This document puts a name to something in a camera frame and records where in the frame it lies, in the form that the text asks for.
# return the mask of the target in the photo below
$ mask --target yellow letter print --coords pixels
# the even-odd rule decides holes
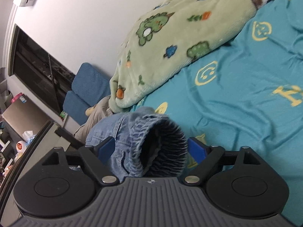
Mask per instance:
[[[205,139],[205,133],[203,133],[202,135],[198,135],[195,137],[196,139],[198,139],[200,142],[202,142],[203,144],[207,145],[206,143],[206,139]]]
[[[283,87],[279,86],[273,92],[273,94],[280,94],[281,96],[285,97],[286,99],[291,101],[291,106],[295,107],[302,103],[302,100],[297,100],[293,98],[291,95],[300,93],[303,96],[303,92],[299,86],[292,85],[292,90],[283,91]]]
[[[157,114],[164,114],[167,109],[168,103],[163,102],[158,108],[155,110],[155,113]]]

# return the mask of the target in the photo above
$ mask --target orange carrot print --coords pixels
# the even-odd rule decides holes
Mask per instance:
[[[211,14],[212,14],[211,11],[207,11],[207,12],[203,13],[203,14],[202,14],[201,20],[206,20],[206,19],[208,19],[208,18],[210,17]]]
[[[121,85],[118,86],[117,92],[116,92],[116,97],[118,99],[123,99],[124,98],[124,91],[125,88],[123,88]]]

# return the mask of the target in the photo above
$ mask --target green fleece blanket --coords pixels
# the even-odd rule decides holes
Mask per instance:
[[[131,107],[181,68],[224,44],[270,0],[165,0],[128,34],[110,80],[113,112]]]

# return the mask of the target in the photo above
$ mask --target gray ribbed surface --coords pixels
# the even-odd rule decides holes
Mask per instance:
[[[12,227],[291,227],[282,216],[247,220],[214,208],[201,189],[176,178],[126,178],[102,189],[86,209],[58,219],[23,217]]]

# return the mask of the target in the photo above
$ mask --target gray cloth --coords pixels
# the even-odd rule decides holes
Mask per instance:
[[[83,124],[75,133],[75,138],[85,144],[85,140],[89,134],[89,131],[93,126],[98,123],[101,119],[113,115],[113,112],[109,108],[110,96],[104,97],[101,101],[96,104],[93,112],[88,117],[88,120]]]

